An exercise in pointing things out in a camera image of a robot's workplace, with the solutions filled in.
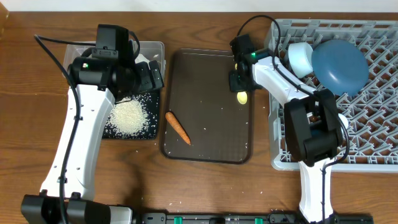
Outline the yellow plastic spoon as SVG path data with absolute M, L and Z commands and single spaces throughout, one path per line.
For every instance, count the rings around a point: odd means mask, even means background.
M 241 70 L 239 68 L 238 63 L 235 63 L 235 69 L 236 69 L 236 71 L 238 73 L 239 85 L 241 86 L 240 87 L 241 90 L 237 93 L 237 100 L 238 100 L 238 102 L 240 104 L 245 105 L 247 103 L 247 101 L 248 101 L 248 94 L 247 94 L 247 91 L 244 90 L 244 84 L 243 84 L 242 76 L 241 76 L 242 72 L 241 72 Z

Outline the dark blue plate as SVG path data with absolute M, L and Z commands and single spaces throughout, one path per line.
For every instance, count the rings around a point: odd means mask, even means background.
M 312 53 L 315 77 L 334 95 L 354 96 L 369 78 L 369 67 L 363 53 L 345 40 L 329 40 Z

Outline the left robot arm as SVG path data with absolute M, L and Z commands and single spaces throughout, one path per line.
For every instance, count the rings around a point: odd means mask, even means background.
M 118 96 L 158 91 L 159 64 L 137 62 L 135 33 L 100 24 L 96 41 L 62 73 L 69 85 L 68 111 L 52 166 L 38 195 L 25 195 L 21 213 L 29 223 L 139 223 L 122 205 L 95 202 L 95 169 L 108 116 Z

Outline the light blue cup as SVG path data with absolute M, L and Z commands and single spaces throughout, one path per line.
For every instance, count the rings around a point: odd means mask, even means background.
M 345 131 L 347 130 L 348 126 L 349 126 L 349 121 L 347 119 L 347 117 L 341 113 L 338 114 L 338 117 L 340 119 L 340 121 L 343 123 L 344 127 L 340 126 L 341 128 L 341 132 L 343 137 L 345 137 Z

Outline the white tissue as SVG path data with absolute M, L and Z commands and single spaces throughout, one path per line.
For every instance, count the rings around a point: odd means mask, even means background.
M 142 54 L 139 54 L 137 56 L 137 58 L 135 59 L 135 62 L 136 63 L 140 63 L 140 62 L 149 63 L 150 61 L 145 56 L 143 56 Z

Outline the orange carrot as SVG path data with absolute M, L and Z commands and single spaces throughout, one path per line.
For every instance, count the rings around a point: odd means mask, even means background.
M 184 130 L 184 128 L 182 127 L 182 125 L 180 124 L 180 122 L 178 121 L 178 119 L 175 117 L 175 115 L 168 111 L 165 114 L 165 118 L 167 120 L 167 122 L 169 123 L 169 125 L 171 125 L 171 127 L 177 132 L 177 134 L 188 144 L 191 145 L 191 140 L 188 136 L 188 134 L 186 133 L 186 131 Z

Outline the light blue rice bowl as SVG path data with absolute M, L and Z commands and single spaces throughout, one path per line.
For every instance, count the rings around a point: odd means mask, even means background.
M 313 72 L 313 49 L 306 42 L 290 44 L 287 50 L 289 65 L 298 78 L 303 78 Z

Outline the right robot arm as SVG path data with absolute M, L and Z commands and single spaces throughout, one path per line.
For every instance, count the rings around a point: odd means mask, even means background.
M 274 52 L 256 49 L 247 34 L 236 36 L 229 45 L 235 62 L 229 89 L 238 93 L 266 89 L 283 107 L 285 143 L 300 169 L 303 221 L 336 222 L 330 199 L 331 167 L 339 163 L 338 146 L 348 133 L 332 92 L 302 83 Z

